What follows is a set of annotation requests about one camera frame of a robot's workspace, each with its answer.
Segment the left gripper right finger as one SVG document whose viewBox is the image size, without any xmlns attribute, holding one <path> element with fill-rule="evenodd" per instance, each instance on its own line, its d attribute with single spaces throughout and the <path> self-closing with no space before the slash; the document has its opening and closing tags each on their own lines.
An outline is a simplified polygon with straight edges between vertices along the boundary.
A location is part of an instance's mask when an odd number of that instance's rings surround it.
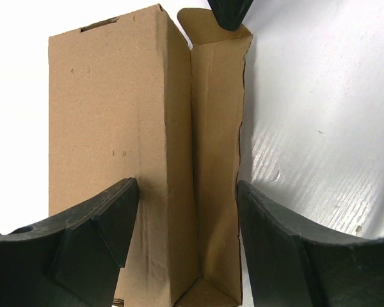
<svg viewBox="0 0 384 307">
<path fill-rule="evenodd" d="M 384 238 L 315 223 L 237 185 L 237 206 L 256 306 L 384 306 Z"/>
</svg>

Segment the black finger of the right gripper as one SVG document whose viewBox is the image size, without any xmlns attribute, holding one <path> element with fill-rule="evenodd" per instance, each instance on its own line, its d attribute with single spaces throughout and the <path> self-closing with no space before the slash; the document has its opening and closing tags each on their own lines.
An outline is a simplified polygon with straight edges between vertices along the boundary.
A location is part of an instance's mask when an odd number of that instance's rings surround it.
<svg viewBox="0 0 384 307">
<path fill-rule="evenodd" d="M 208 0 L 219 26 L 227 31 L 237 31 L 253 0 Z"/>
</svg>

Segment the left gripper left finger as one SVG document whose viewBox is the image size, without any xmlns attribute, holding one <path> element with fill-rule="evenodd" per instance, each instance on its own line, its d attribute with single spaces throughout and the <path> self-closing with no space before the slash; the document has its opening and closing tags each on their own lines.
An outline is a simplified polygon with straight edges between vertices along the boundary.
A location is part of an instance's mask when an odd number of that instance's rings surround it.
<svg viewBox="0 0 384 307">
<path fill-rule="evenodd" d="M 111 306 L 137 210 L 138 183 L 126 178 L 0 234 L 0 306 Z"/>
</svg>

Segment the cardboard box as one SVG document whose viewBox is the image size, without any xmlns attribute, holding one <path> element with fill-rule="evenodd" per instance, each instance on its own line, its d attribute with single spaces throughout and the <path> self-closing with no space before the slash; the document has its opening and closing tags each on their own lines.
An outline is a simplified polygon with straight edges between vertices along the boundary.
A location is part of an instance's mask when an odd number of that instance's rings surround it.
<svg viewBox="0 0 384 307">
<path fill-rule="evenodd" d="M 252 34 L 156 4 L 49 39 L 49 213 L 133 177 L 126 306 L 240 306 L 236 203 Z"/>
</svg>

